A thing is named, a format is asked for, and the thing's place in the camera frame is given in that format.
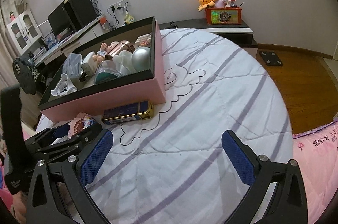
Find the wooden floor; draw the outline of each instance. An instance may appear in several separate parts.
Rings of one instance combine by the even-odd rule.
[[[292,133],[302,133],[332,122],[332,117],[338,112],[338,90],[321,64],[322,58],[274,51],[282,60],[283,67],[268,67],[259,54],[256,59],[268,71],[283,96]]]

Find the black speaker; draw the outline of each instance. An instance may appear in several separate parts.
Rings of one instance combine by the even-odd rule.
[[[97,18],[90,0],[68,0],[65,9],[72,27],[77,31]]]

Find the small bottle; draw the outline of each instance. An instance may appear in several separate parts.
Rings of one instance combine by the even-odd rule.
[[[109,22],[107,21],[106,17],[102,17],[100,19],[100,24],[102,26],[102,28],[104,29],[104,31],[107,33],[107,32],[110,32],[112,30],[112,28],[110,27],[110,24]]]

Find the metal screw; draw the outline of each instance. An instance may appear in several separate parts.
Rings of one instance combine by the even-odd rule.
[[[266,161],[269,160],[269,158],[266,155],[264,155],[264,154],[261,154],[258,158],[259,158],[259,160],[261,160],[263,162],[266,162]]]
[[[295,166],[298,165],[298,162],[296,160],[294,160],[294,159],[291,159],[290,160],[290,164],[295,167]]]
[[[45,163],[45,160],[41,159],[38,161],[37,165],[41,167]]]
[[[76,156],[75,155],[71,155],[68,157],[68,162],[74,162],[76,160]]]

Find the white cabinet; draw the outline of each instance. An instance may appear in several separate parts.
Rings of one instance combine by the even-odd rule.
[[[9,37],[22,55],[35,41],[42,37],[30,10],[20,14],[7,26]]]

